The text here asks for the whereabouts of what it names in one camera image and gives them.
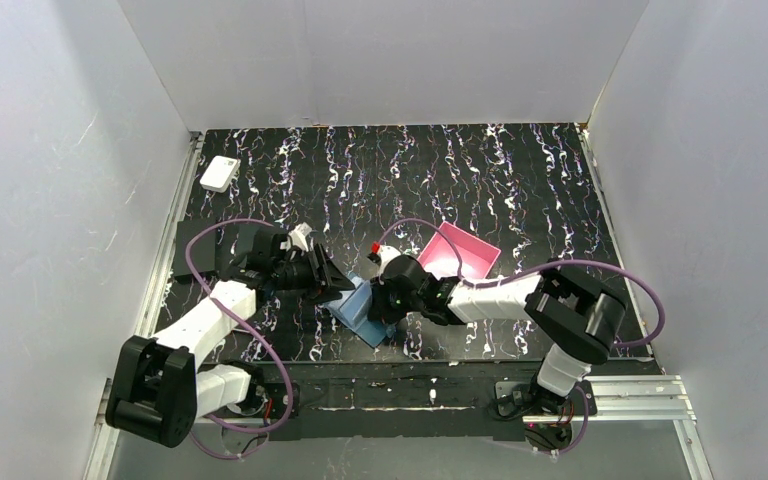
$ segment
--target black marble table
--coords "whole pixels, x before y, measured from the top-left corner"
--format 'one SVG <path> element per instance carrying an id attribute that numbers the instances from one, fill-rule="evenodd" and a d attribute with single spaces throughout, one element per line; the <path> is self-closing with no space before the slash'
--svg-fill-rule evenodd
<path id="1" fill-rule="evenodd" d="M 198 178 L 215 155 L 242 160 L 224 194 Z M 617 264 L 617 255 L 572 124 L 423 125 L 214 130 L 186 210 L 188 218 L 265 219 L 288 229 L 307 222 L 336 263 L 359 268 L 394 221 L 455 223 L 502 253 L 489 276 L 508 275 L 555 257 Z M 433 235 L 405 225 L 388 245 L 418 254 Z M 627 295 L 625 282 L 594 272 Z M 197 284 L 169 277 L 157 328 L 192 308 Z M 402 362 L 534 360 L 551 346 L 530 321 L 485 320 L 441 327 L 411 315 L 376 349 L 320 308 L 279 294 L 250 322 L 285 361 Z M 633 313 L 623 340 L 641 338 Z M 644 347 L 614 351 L 648 356 Z M 208 361 L 260 360 L 257 342 L 235 332 Z"/>

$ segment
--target gray floor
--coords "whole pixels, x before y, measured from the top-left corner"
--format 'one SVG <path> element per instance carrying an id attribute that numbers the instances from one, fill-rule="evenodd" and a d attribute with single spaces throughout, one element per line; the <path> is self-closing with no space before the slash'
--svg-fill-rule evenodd
<path id="1" fill-rule="evenodd" d="M 221 451 L 219 429 L 195 429 Z M 115 480 L 210 479 L 689 479 L 673 423 L 591 422 L 553 462 L 479 438 L 336 438 L 275 442 L 244 462 L 215 460 L 191 442 L 167 449 L 122 434 Z"/>

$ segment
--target black square object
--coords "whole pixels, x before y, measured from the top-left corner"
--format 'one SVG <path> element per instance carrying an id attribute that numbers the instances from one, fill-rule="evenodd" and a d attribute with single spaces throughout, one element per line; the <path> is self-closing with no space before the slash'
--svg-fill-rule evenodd
<path id="1" fill-rule="evenodd" d="M 192 275 L 187 266 L 187 260 L 184 257 L 187 244 L 196 235 L 206 228 L 215 225 L 216 220 L 211 218 L 198 218 L 194 220 L 182 220 L 178 222 L 178 230 L 175 234 L 175 258 L 172 260 L 172 275 L 175 279 L 181 279 Z M 193 265 L 201 274 L 212 274 L 216 272 L 216 237 L 217 230 L 214 229 L 201 237 L 190 252 L 193 258 Z"/>

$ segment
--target pink box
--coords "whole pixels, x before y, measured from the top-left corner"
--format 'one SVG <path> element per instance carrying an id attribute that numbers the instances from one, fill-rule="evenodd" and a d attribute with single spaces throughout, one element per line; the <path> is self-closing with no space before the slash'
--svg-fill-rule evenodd
<path id="1" fill-rule="evenodd" d="M 502 253 L 493 245 L 449 222 L 443 222 L 440 225 L 440 231 L 446 234 L 458 248 L 463 259 L 461 272 L 466 278 L 485 278 L 496 263 L 496 259 L 499 258 L 499 254 Z M 457 275 L 458 257 L 439 233 L 434 233 L 417 260 L 427 272 L 434 274 L 437 278 Z"/>

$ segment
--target gray wall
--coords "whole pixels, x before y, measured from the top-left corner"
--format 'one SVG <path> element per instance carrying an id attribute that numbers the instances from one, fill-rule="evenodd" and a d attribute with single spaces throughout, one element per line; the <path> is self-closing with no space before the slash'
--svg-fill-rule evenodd
<path id="1" fill-rule="evenodd" d="M 212 449 L 224 452 L 219 428 L 197 425 Z M 250 437 L 228 434 L 229 448 Z M 275 442 L 244 462 L 215 460 L 189 440 L 168 449 L 123 434 L 110 480 L 569 480 L 690 478 L 672 422 L 592 422 L 575 450 L 552 462 L 484 438 L 324 438 Z M 517 449 L 525 443 L 506 443 Z"/>
<path id="2" fill-rule="evenodd" d="M 591 131 L 715 476 L 768 478 L 768 2 L 651 2 Z"/>
<path id="3" fill-rule="evenodd" d="M 0 2 L 0 478 L 80 478 L 188 143 L 115 0 Z"/>
<path id="4" fill-rule="evenodd" d="M 648 0 L 120 0 L 191 130 L 586 121 Z"/>

